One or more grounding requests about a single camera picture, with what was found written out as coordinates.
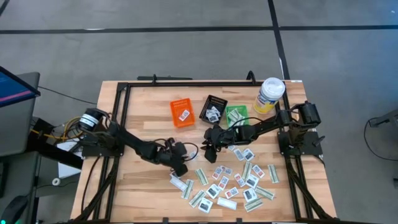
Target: wooden table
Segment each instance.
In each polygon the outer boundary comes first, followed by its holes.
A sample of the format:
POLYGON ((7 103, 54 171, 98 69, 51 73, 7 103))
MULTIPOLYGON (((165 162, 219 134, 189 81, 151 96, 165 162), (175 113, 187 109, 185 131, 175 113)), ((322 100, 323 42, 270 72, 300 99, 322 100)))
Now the wooden table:
MULTIPOLYGON (((103 82, 98 100, 99 109, 112 111, 116 85, 117 82, 114 81, 103 82)), ((286 87, 290 106, 303 103, 307 99, 302 82, 287 80, 286 87)), ((210 124, 198 118, 208 95, 215 95, 226 99, 230 106, 246 105, 249 116, 266 119, 275 115, 275 111, 271 111, 266 115, 259 115, 253 110, 252 103, 258 91, 259 86, 134 87, 131 90, 129 100, 126 128, 144 140, 173 137, 182 142, 194 142, 198 146, 201 146, 205 130, 211 127, 210 124), (195 125, 177 129, 172 122, 169 102, 182 98, 190 98, 192 101, 195 125)), ((123 98, 122 96, 119 113, 121 113, 123 98)), ((256 120, 250 120, 251 124, 256 122, 256 120)), ((221 120, 221 127, 226 128, 225 114, 221 120)), ((233 178, 233 175, 236 173, 242 174, 245 162, 239 162, 234 153, 228 149, 223 149, 218 153, 217 162, 214 164, 209 163, 205 159, 204 151, 202 150, 199 151, 199 155, 195 160, 187 162, 189 171, 182 177, 182 180, 185 182, 187 179, 192 179, 195 182, 190 198, 184 200, 181 198, 182 192, 170 183, 169 167, 143 161, 132 149, 126 148, 120 160, 111 221, 161 222, 163 217, 169 217, 170 222, 234 222, 236 218, 242 218, 244 222, 294 221, 294 210, 285 162, 284 158, 279 154, 276 131, 263 134, 248 147, 256 155, 251 162, 259 165, 266 173, 266 176, 260 180, 258 185, 275 193, 273 201, 264 198, 263 206, 250 213, 245 211, 243 205, 246 201, 243 197, 243 190, 248 189, 248 187, 240 188, 233 178), (272 184, 267 169, 267 165, 269 164, 275 164, 280 183, 272 184), (213 206, 209 214, 199 211, 198 207, 192 208, 189 206, 188 202, 199 190, 207 190, 211 184, 219 183, 221 178, 214 180, 211 178, 211 175, 216 167, 220 165, 233 169, 231 176, 226 175, 229 177, 229 182, 225 191, 220 193, 220 195, 224 197, 224 192, 237 187, 239 194, 232 198, 232 200, 238 203, 236 211, 217 205, 217 200, 212 200, 209 196, 207 196, 207 199, 213 201, 213 206), (209 180, 209 184, 206 186, 202 186, 195 175, 194 170, 199 168, 203 169, 209 180)), ((247 147, 240 146, 239 148, 243 150, 247 147)), ((194 148, 193 146, 187 146, 187 150, 189 153, 194 151, 194 148)), ((83 190, 94 160, 95 158, 89 158, 84 161, 71 218, 75 218, 80 214, 83 190)), ((101 173, 101 160, 98 161, 91 176, 85 206, 87 206, 97 191, 101 173)), ((327 213, 336 216, 328 180, 322 163, 313 156, 302 156, 302 160, 309 191, 327 213)), ((297 189, 297 192, 301 214, 305 217, 303 198, 299 189, 297 189)), ((105 193, 103 202, 106 201, 107 196, 108 194, 105 193)), ((104 217, 104 211, 105 203, 102 203, 100 218, 104 217)))

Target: gray floor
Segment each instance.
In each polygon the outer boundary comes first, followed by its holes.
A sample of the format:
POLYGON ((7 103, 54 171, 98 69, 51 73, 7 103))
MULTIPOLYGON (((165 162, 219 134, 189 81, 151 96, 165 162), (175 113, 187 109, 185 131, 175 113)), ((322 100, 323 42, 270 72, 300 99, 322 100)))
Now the gray floor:
MULTIPOLYGON (((274 2, 280 26, 398 24, 395 1, 274 2)), ((0 17, 0 29, 271 24, 266 0, 11 0, 0 17)), ((291 79, 304 81, 323 121, 318 131, 326 136, 326 171, 344 220, 398 220, 398 190, 392 184, 398 162, 376 158, 363 141, 367 119, 397 109, 397 39, 398 30, 282 32, 291 79)), ((153 73, 237 79, 253 70, 258 79, 282 78, 272 31, 0 35, 0 49, 3 67, 38 71, 40 85, 90 101, 96 101, 103 80, 153 73)), ((58 124, 88 106, 42 90, 35 115, 58 124)), ((398 158, 394 135, 388 125, 368 129, 371 147, 385 157, 398 158)), ((56 169, 42 170, 40 181, 47 184, 56 169)), ((61 195, 41 198, 38 217, 49 223, 66 220, 74 193, 71 185, 61 195)))

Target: black basket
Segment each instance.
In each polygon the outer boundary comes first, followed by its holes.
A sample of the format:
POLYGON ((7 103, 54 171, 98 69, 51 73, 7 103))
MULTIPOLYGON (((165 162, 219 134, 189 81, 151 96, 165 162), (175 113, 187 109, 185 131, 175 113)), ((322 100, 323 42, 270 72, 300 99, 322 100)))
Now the black basket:
POLYGON ((202 109, 201 112, 200 112, 199 118, 200 118, 202 121, 207 122, 207 123, 209 123, 209 124, 219 124, 220 121, 221 121, 221 118, 223 117, 223 113, 224 113, 224 110, 225 110, 225 108, 226 108, 226 104, 227 104, 227 103, 228 103, 228 101, 226 101, 226 100, 223 100, 223 99, 218 98, 218 97, 216 97, 216 96, 209 95, 209 96, 207 97, 207 100, 206 100, 205 105, 203 106, 203 109, 202 109), (219 120, 216 121, 216 122, 210 122, 210 121, 208 120, 208 118, 206 117, 206 110, 210 110, 211 107, 213 107, 213 106, 214 106, 215 108, 217 108, 217 110, 220 112, 220 115, 221 115, 221 116, 219 117, 219 120))

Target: computer screen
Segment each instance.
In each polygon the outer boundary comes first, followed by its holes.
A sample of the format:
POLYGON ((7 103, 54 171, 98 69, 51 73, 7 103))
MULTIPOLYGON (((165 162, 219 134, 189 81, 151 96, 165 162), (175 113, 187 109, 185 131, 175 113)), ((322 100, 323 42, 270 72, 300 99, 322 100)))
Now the computer screen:
POLYGON ((0 107, 37 96, 37 91, 15 75, 0 70, 0 107))

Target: orange basket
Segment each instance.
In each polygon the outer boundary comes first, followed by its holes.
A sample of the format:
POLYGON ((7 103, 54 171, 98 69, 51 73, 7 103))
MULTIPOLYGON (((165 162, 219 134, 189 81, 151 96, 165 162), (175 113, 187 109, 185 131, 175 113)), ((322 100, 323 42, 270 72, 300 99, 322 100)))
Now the orange basket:
POLYGON ((170 108, 172 109, 174 126, 177 128, 186 127, 195 123, 195 115, 193 114, 191 100, 189 98, 171 101, 170 108), (185 110, 189 111, 189 115, 182 121, 179 117, 185 110))

